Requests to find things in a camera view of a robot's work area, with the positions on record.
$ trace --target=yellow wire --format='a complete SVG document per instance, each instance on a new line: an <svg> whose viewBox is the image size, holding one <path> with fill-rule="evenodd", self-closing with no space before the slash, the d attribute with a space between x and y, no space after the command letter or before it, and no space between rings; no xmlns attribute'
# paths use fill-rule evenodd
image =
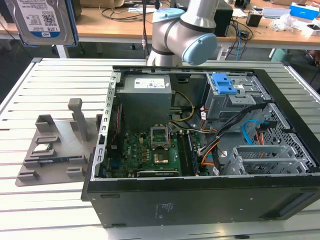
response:
<svg viewBox="0 0 320 240"><path fill-rule="evenodd" d="M169 120L169 122L183 122L183 121L186 121L186 120L189 120L190 118L192 118L192 116L194 115L194 113L195 113L195 107L194 107L194 105L192 104L192 102L190 101L190 99L186 96L186 95L184 95L182 92L180 92L180 91L175 91L176 93L179 93L179 94L181 94L183 97L185 97L185 99L190 103L190 105L191 105L191 107L192 107L192 112L190 113L190 115L189 116L187 116L187 117L185 117L185 118L182 118L182 119L176 119L176 120Z"/></svg>

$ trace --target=wooden desk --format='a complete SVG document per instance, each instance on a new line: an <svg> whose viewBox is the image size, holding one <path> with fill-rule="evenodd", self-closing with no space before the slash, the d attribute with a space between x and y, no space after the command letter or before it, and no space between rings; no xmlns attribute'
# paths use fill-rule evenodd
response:
<svg viewBox="0 0 320 240"><path fill-rule="evenodd" d="M262 0L251 0L251 6L266 8L288 8L288 6L275 5ZM122 17L136 15L136 13L124 12ZM238 18L237 21L246 24L245 18ZM247 43L249 48L283 48L283 49L309 49L320 50L320 37L305 37L298 30L274 31L270 26L269 19L261 19L259 27L251 27L254 36ZM18 31L14 24L7 24L2 19L4 26L18 38ZM98 8L82 8L82 14L78 19L77 31L81 42L107 42L107 43L141 43L143 24L142 22L117 22L107 19L101 15ZM147 37L151 42L152 24L146 23ZM10 39L11 37L0 26L0 39ZM222 46L219 56L223 50L228 49L236 40L236 32L230 27L226 37L218 37L218 42Z"/></svg>

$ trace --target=white box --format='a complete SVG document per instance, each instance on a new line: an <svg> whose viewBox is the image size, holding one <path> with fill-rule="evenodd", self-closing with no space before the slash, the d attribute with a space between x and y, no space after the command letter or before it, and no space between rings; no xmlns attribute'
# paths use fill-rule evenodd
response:
<svg viewBox="0 0 320 240"><path fill-rule="evenodd" d="M320 36L320 26L317 24L308 24L302 29L302 34L306 37Z"/></svg>

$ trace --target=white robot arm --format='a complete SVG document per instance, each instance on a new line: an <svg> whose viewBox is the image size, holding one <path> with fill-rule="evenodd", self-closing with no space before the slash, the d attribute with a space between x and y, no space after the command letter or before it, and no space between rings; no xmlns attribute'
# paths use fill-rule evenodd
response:
<svg viewBox="0 0 320 240"><path fill-rule="evenodd" d="M219 0L190 0L185 12L162 8L153 14L148 66L200 65L217 48L214 16Z"/></svg>

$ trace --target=metal slotted table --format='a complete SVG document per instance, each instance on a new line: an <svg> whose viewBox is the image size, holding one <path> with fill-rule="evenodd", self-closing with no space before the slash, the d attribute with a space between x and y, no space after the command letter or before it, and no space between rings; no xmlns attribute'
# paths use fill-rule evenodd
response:
<svg viewBox="0 0 320 240"><path fill-rule="evenodd" d="M35 59L0 105L0 239L251 239L315 240L320 201L286 221L104 229L90 202L80 200L83 182L17 187L16 176L34 136L39 114L71 119L69 99L82 98L85 117L102 112L112 65L128 59ZM278 62L209 61L203 66L265 69L320 139L320 97L290 67Z"/></svg>

